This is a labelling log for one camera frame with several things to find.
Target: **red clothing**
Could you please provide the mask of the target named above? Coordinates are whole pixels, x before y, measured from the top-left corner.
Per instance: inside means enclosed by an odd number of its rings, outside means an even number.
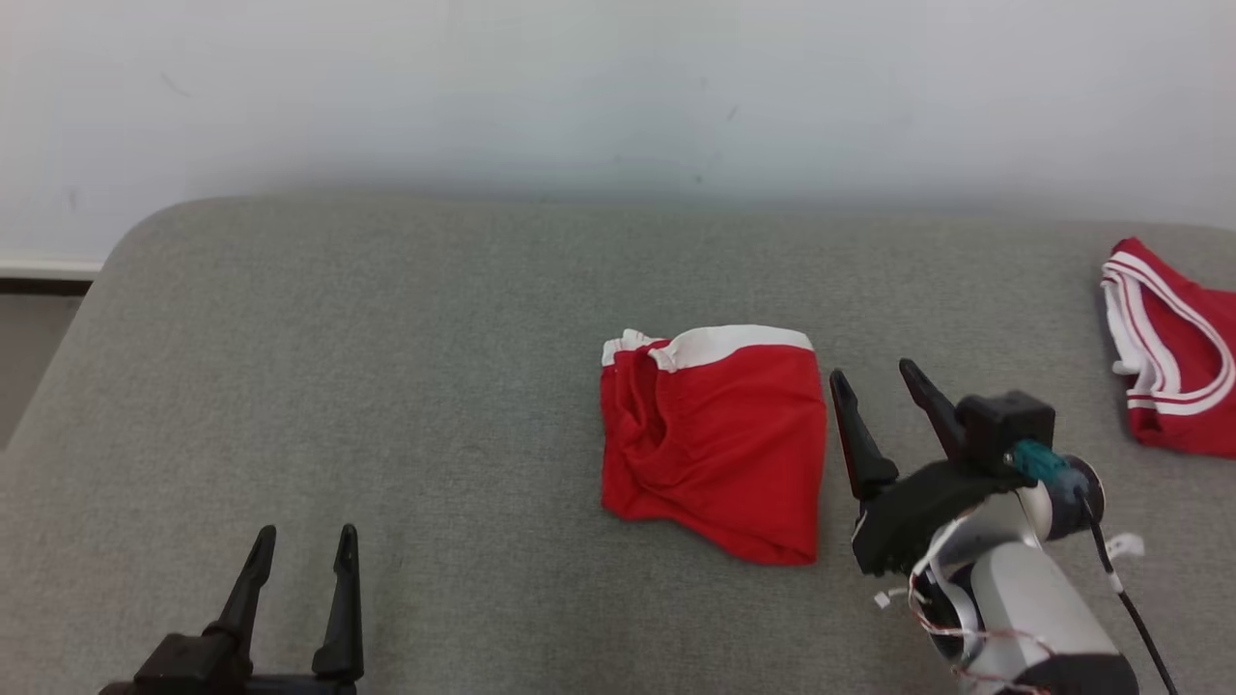
[[[728,325],[604,346],[601,503],[753,563],[816,560],[827,411],[807,336]]]
[[[1190,282],[1136,239],[1112,250],[1103,288],[1137,440],[1236,458],[1236,293]]]

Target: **white stripe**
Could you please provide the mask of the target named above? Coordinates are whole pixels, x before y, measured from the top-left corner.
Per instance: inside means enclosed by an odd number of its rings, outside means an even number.
[[[661,371],[674,372],[719,362],[743,348],[787,345],[812,350],[811,340],[797,330],[766,325],[718,325],[691,329],[665,348],[649,350]]]
[[[1128,267],[1122,267],[1115,265],[1112,261],[1119,261]],[[1173,398],[1192,398],[1193,401],[1187,403],[1174,403],[1168,401],[1158,401],[1156,409],[1159,413],[1169,416],[1193,416],[1205,412],[1217,403],[1222,402],[1224,398],[1231,392],[1232,386],[1236,385],[1236,369],[1232,365],[1232,354],[1224,343],[1219,331],[1215,330],[1210,322],[1203,318],[1196,310],[1189,307],[1179,296],[1163,281],[1162,277],[1143,260],[1133,256],[1132,254],[1120,251],[1115,254],[1107,263],[1104,263],[1104,271],[1114,275],[1127,276],[1128,278],[1140,281],[1142,284],[1148,287],[1154,292],[1163,302],[1179,317],[1184,318],[1193,325],[1195,325],[1219,350],[1219,356],[1221,361],[1221,367],[1219,376],[1215,377],[1206,387],[1198,391],[1192,391],[1189,393],[1154,393],[1154,397],[1173,397]]]
[[[653,343],[656,343],[656,340],[658,339],[655,338],[649,338],[638,330],[628,328],[622,331],[622,338],[606,340],[604,346],[601,349],[601,366],[608,367],[613,365],[616,352],[635,350],[643,348],[644,345],[651,345]]]
[[[1116,343],[1116,352],[1120,360],[1111,366],[1111,371],[1121,376],[1141,373],[1146,357],[1141,350],[1133,348],[1133,339],[1130,336],[1128,326],[1125,324],[1125,314],[1121,307],[1121,287],[1124,283],[1119,277],[1105,277],[1103,281],[1103,298],[1107,303],[1107,329],[1111,330],[1111,339]]]
[[[1125,393],[1127,396],[1151,396],[1154,383],[1158,382],[1158,370],[1154,366],[1154,360],[1151,359],[1149,349],[1145,343],[1142,343],[1131,318],[1132,309],[1128,305],[1128,293],[1126,288],[1132,281],[1120,275],[1109,275],[1107,279],[1114,286],[1112,291],[1115,293],[1116,303],[1116,317],[1114,318],[1111,312],[1107,312],[1107,326],[1111,330],[1112,336],[1120,334],[1128,340],[1128,349],[1135,355],[1128,366],[1136,367],[1136,371],[1132,373],[1137,375],[1137,380],[1133,382],[1133,387]],[[1116,350],[1120,351],[1120,338],[1116,338]]]
[[[1141,335],[1146,349],[1154,357],[1157,373],[1154,375],[1153,390],[1161,393],[1179,393],[1180,366],[1177,365],[1172,351],[1163,344],[1163,339],[1158,336],[1158,331],[1154,330],[1154,325],[1151,323],[1149,314],[1146,313],[1146,304],[1142,302],[1141,283],[1126,283],[1125,287],[1128,289],[1128,318],[1137,326],[1137,333]]]

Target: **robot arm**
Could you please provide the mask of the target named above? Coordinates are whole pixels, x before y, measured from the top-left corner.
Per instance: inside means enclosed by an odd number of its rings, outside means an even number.
[[[829,378],[859,501],[859,569],[907,576],[911,612],[965,693],[1137,693],[1128,660],[1042,548],[1098,527],[1104,510],[1094,470],[1051,454],[1054,411],[1020,392],[954,408],[910,360],[901,373],[947,454],[905,479],[845,376]],[[1020,460],[1038,453],[1060,466],[1044,480]]]

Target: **gray cushion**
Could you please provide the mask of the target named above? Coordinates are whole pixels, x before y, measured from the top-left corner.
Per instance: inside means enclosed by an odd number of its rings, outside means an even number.
[[[1236,466],[1136,445],[1099,265],[1140,235],[1227,289],[1236,235],[1131,224],[832,219],[224,199],[141,224],[5,455],[5,689],[88,693],[222,607],[278,526],[260,670],[308,672],[339,528],[360,529],[370,693],[952,693],[848,538],[836,433],[821,559],[744,564],[599,506],[601,344],[723,323],[805,331],[885,453],[939,456],[913,357],[954,397],[1022,388],[1105,476],[1110,533],[1182,691],[1231,689]],[[1086,537],[1052,554],[1158,683]]]

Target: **white cable tie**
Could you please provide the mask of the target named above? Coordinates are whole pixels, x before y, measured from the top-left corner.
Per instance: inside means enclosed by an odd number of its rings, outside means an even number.
[[[899,594],[905,594],[905,592],[906,589],[904,586],[895,586],[887,591],[881,591],[875,595],[875,605],[880,606],[880,608],[887,608],[890,605],[892,605],[892,596],[897,596]]]
[[[1133,555],[1141,558],[1146,554],[1146,542],[1136,533],[1121,533],[1109,540],[1107,556],[1115,560],[1121,555]]]

